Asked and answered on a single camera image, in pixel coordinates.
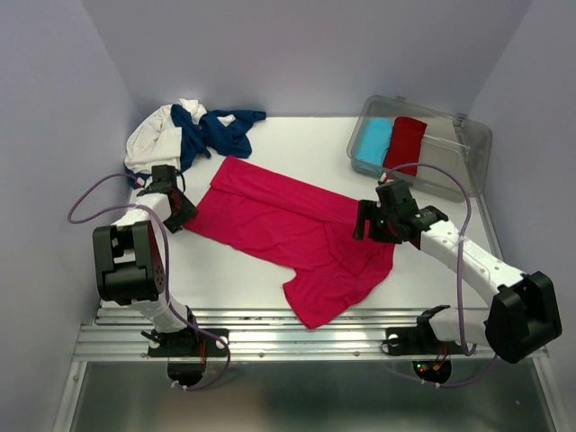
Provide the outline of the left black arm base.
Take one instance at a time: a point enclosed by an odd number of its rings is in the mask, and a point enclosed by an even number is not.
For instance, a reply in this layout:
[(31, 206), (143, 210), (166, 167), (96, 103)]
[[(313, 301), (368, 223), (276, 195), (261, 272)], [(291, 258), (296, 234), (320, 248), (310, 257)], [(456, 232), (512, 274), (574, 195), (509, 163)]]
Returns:
[(152, 358), (224, 358), (227, 355), (221, 342), (190, 328), (174, 333), (158, 333), (153, 329), (150, 332), (141, 331), (140, 334), (147, 340), (148, 356)]

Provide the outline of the pink t shirt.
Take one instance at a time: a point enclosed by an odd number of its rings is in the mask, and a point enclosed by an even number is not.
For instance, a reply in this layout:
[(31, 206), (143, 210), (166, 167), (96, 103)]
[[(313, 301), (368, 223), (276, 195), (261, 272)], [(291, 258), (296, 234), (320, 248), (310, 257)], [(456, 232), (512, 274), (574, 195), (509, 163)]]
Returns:
[(308, 329), (362, 302), (393, 269), (394, 246), (353, 237), (358, 202), (226, 157), (184, 226), (295, 272), (284, 296)]

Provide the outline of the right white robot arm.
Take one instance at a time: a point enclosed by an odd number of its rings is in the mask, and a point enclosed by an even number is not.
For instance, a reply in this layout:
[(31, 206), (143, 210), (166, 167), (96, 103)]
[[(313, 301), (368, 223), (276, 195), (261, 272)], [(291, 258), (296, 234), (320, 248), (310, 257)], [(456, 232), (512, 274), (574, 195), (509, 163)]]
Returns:
[(376, 201), (357, 207), (355, 239), (409, 242), (456, 275), (457, 304), (425, 310), (412, 327), (391, 328), (384, 344), (391, 356), (434, 354), (455, 345), (490, 348), (516, 364), (563, 333), (554, 284), (528, 274), (478, 246), (434, 206), (418, 207), (403, 180), (380, 183)]

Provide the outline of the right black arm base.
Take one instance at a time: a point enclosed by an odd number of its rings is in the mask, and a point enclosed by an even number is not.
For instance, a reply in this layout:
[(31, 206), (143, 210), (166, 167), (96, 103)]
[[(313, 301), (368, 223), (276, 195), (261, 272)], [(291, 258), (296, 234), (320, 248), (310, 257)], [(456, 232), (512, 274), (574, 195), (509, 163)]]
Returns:
[(392, 327), (386, 329), (381, 343), (385, 354), (390, 356), (416, 356), (444, 354), (460, 355), (462, 349), (454, 341), (441, 341), (429, 327)]

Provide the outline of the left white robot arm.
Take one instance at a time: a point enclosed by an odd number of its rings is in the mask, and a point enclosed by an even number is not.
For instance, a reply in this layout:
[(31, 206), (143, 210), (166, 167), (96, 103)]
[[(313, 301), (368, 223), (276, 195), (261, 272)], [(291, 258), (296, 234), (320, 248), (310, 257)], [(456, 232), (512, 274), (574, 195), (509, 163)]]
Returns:
[(167, 270), (157, 243), (157, 236), (182, 230), (198, 213), (178, 176), (173, 166), (153, 166), (151, 183), (138, 192), (134, 206), (113, 225), (93, 231), (98, 293), (152, 323), (154, 329), (142, 335), (153, 356), (188, 356), (200, 344), (200, 332), (190, 326), (194, 315), (167, 293)]

